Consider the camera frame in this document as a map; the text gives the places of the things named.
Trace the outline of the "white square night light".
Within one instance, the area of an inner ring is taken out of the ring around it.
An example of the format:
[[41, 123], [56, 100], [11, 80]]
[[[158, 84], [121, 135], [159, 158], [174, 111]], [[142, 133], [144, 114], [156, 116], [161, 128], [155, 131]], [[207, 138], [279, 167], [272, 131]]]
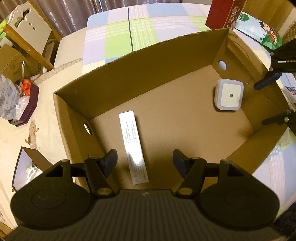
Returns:
[[217, 81], [214, 103], [219, 110], [237, 111], [241, 108], [244, 85], [242, 82], [222, 78]]

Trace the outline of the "white crocodile medicine box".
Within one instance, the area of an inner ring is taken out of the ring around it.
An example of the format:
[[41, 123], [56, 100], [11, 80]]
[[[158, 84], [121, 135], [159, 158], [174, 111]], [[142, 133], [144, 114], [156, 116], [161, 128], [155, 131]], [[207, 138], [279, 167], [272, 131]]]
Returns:
[[133, 185], [149, 181], [133, 110], [119, 114], [123, 143]]

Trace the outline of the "clear blue label case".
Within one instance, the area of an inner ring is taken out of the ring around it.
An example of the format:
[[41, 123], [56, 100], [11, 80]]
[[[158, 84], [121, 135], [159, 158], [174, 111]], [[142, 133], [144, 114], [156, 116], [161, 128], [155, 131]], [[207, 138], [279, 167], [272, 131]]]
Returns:
[[291, 103], [296, 104], [296, 88], [295, 87], [284, 86], [282, 91]]

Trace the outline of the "green white snack bag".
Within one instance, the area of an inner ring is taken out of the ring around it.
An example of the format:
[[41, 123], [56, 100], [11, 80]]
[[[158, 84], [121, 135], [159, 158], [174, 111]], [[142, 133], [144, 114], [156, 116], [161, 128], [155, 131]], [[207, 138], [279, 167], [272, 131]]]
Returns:
[[248, 13], [240, 13], [234, 28], [270, 51], [283, 45], [281, 36], [274, 28]]

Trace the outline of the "embroidered cream cloth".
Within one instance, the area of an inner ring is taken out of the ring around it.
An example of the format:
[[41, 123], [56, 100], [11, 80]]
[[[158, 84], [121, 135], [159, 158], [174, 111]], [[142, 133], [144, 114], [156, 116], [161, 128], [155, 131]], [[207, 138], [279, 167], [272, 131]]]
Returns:
[[14, 229], [17, 224], [10, 210], [12, 179], [21, 147], [31, 147], [27, 139], [51, 163], [66, 159], [53, 94], [82, 74], [82, 57], [86, 29], [63, 37], [57, 52], [55, 68], [35, 79], [39, 86], [38, 105], [26, 125], [15, 127], [1, 120], [1, 221]]

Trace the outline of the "open white lined box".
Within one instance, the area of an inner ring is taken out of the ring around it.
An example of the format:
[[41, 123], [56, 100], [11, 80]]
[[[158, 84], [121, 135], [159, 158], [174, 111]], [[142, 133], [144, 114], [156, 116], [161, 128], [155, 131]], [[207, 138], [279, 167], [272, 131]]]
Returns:
[[21, 147], [12, 179], [12, 189], [15, 192], [20, 190], [52, 166], [53, 164], [38, 150]]

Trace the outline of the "brown cardboard box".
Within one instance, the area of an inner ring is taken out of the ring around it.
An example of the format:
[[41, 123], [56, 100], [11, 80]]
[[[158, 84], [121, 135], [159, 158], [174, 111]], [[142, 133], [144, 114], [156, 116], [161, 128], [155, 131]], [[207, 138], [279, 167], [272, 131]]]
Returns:
[[[286, 126], [263, 126], [289, 109], [276, 83], [255, 90], [267, 69], [233, 30], [180, 36], [129, 53], [54, 93], [64, 147], [73, 163], [116, 149], [107, 181], [112, 189], [176, 190], [182, 178], [173, 165], [179, 149], [210, 163], [228, 159], [253, 173]], [[219, 110], [218, 80], [243, 83], [241, 108]], [[149, 181], [133, 185], [119, 114], [133, 110]]]

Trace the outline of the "red paper gift bag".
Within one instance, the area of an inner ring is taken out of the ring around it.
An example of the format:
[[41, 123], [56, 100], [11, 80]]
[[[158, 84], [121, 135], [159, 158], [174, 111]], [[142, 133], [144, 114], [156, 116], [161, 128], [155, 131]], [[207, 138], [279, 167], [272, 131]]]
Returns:
[[211, 30], [233, 28], [246, 0], [213, 0], [205, 25]]

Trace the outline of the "dark red open tray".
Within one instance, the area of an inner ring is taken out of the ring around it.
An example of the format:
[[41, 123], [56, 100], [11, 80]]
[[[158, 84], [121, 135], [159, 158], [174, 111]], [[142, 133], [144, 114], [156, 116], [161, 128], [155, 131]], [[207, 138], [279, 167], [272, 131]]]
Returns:
[[38, 104], [39, 87], [30, 78], [25, 77], [20, 84], [21, 94], [16, 105], [16, 115], [9, 121], [11, 125], [22, 126], [28, 123]]

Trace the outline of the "crumpled silver plastic bag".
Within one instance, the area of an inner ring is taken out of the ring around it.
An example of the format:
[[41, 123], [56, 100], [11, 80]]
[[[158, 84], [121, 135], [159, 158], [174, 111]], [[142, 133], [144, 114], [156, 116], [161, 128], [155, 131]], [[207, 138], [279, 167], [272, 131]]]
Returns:
[[20, 94], [20, 87], [1, 74], [1, 118], [10, 121], [15, 117]]

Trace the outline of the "plaid tablecloth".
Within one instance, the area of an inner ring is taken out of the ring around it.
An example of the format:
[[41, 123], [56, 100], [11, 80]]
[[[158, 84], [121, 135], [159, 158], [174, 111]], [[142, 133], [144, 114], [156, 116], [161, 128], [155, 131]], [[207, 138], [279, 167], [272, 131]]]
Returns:
[[[210, 6], [157, 3], [127, 6], [91, 15], [84, 40], [82, 73], [161, 41], [208, 30]], [[295, 202], [295, 135], [287, 129], [254, 176], [281, 204]]]

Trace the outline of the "small brown cardboard carton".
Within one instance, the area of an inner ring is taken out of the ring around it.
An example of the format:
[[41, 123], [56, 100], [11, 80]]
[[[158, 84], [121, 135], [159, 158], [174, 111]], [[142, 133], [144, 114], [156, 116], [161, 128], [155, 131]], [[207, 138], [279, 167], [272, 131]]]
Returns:
[[32, 77], [43, 73], [43, 66], [25, 52], [23, 55], [17, 49], [3, 45], [1, 47], [1, 74], [16, 82], [22, 78], [22, 62], [25, 62], [24, 75]]

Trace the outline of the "white wooden chair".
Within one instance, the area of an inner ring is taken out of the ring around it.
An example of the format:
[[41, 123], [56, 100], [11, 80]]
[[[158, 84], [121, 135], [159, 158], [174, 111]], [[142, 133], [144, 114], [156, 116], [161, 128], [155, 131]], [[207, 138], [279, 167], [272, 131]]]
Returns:
[[54, 68], [50, 59], [62, 37], [32, 1], [19, 4], [10, 13], [3, 31], [42, 67]]

